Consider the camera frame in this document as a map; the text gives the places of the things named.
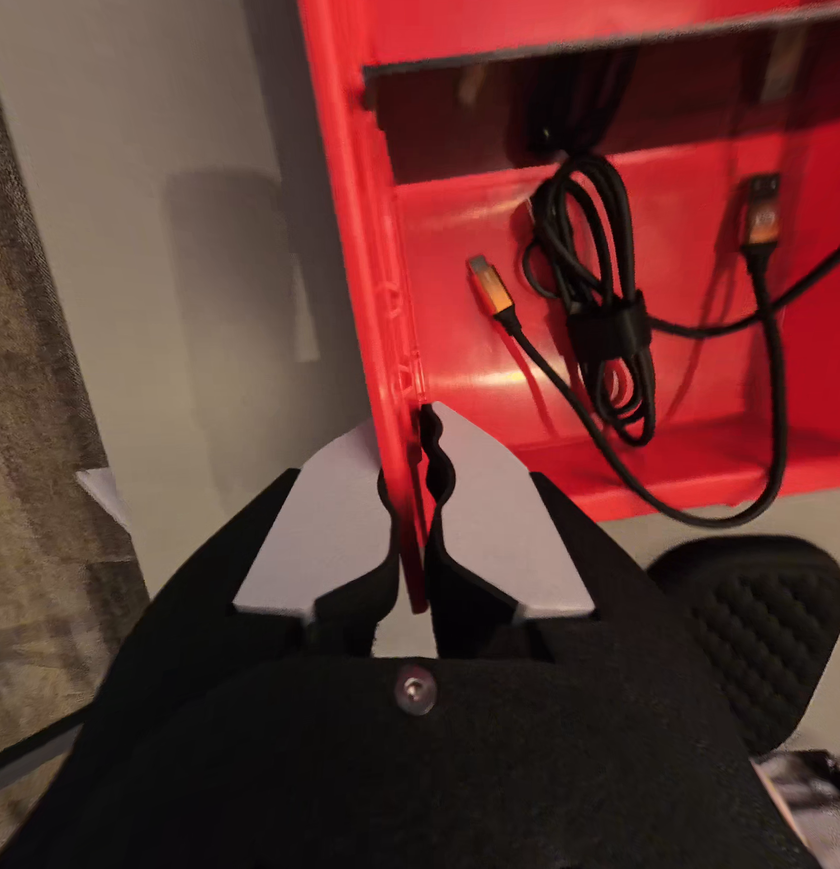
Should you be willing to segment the red plastic bin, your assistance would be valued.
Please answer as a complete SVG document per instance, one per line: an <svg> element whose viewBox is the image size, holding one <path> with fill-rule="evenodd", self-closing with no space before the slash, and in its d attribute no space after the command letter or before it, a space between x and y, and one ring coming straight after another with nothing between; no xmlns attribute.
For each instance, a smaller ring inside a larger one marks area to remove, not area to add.
<svg viewBox="0 0 840 869"><path fill-rule="evenodd" d="M840 2L297 2L413 603L442 402L596 520L840 487Z"/></svg>

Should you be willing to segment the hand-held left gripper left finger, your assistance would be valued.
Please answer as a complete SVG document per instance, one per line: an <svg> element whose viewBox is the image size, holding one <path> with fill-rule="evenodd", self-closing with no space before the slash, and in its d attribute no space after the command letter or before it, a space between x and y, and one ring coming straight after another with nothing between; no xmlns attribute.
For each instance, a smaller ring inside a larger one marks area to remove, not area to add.
<svg viewBox="0 0 840 869"><path fill-rule="evenodd" d="M384 565L394 519L380 493L374 424L330 441L302 466L233 599L238 612L305 624L325 596Z"/></svg>

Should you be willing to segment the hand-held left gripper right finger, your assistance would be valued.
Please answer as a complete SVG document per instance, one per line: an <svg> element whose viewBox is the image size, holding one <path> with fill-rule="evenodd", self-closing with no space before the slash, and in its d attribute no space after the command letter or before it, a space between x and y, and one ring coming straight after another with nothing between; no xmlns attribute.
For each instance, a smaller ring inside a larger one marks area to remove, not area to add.
<svg viewBox="0 0 840 869"><path fill-rule="evenodd" d="M499 440L440 402L422 406L426 488L436 545L518 621L584 618L594 601L527 466Z"/></svg>

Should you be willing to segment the black padded chair seat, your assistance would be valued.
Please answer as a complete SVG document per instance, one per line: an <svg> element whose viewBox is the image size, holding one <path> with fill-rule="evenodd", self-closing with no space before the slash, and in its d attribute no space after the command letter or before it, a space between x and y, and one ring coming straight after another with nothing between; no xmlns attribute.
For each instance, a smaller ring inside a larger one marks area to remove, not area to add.
<svg viewBox="0 0 840 869"><path fill-rule="evenodd" d="M805 717L840 637L840 565L784 535L685 542L646 574L708 659L750 755L778 749Z"/></svg>

